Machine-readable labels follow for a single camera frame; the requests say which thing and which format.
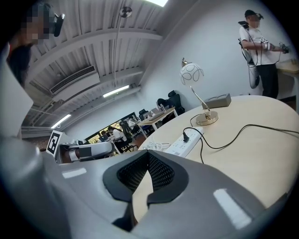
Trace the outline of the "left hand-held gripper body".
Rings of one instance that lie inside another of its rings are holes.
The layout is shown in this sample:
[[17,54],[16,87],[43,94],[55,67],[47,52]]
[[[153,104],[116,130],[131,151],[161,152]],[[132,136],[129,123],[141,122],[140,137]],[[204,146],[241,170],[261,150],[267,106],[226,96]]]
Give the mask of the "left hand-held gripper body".
[[115,146],[111,142],[84,144],[63,132],[52,131],[46,152],[58,164],[97,160],[112,154]]

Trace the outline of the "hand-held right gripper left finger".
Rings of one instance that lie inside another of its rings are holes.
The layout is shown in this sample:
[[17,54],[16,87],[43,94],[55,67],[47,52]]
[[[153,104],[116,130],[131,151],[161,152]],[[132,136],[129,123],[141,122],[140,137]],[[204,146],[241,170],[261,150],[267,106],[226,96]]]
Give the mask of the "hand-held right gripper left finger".
[[120,181],[96,176],[79,189],[48,153],[17,138],[0,140],[0,180],[22,216],[51,239],[136,239],[132,192]]

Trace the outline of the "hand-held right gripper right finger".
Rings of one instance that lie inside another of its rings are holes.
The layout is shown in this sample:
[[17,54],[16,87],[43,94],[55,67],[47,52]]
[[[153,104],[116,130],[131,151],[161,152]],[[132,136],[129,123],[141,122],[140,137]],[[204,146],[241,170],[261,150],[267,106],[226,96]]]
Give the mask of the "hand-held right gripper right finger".
[[143,155],[153,192],[134,228],[146,239],[256,239],[281,212],[282,195],[266,208],[218,169],[149,150]]

